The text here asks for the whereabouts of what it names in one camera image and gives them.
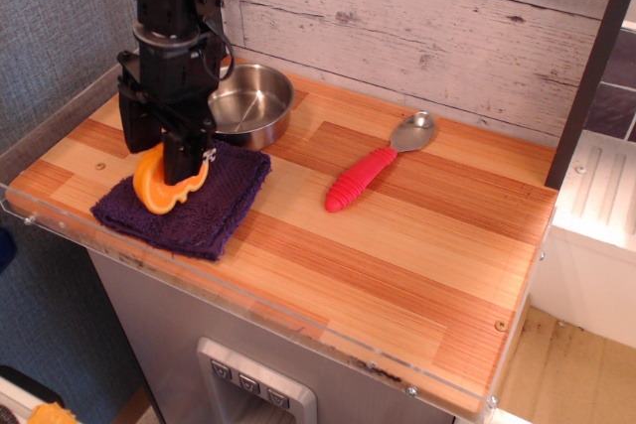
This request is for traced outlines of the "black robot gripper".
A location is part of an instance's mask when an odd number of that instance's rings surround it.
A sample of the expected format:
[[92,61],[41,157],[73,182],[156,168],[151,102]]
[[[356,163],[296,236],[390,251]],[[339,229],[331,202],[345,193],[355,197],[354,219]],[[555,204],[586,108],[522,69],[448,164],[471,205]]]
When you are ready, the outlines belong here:
[[[174,186],[197,176],[216,154],[208,97],[219,86],[220,41],[204,34],[183,49],[141,43],[137,54],[123,51],[117,60],[128,150],[140,153],[162,140],[165,183]],[[180,129],[195,131],[174,131]]]

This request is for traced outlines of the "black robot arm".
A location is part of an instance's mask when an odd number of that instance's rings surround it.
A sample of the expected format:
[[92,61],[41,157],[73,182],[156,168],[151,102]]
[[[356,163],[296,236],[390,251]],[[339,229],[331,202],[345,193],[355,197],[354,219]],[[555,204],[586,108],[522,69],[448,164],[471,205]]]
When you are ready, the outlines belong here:
[[223,0],[1,0],[1,148],[70,122],[65,103],[118,48],[119,109],[131,152],[163,149],[165,183],[196,176],[216,123],[209,95],[231,51]]

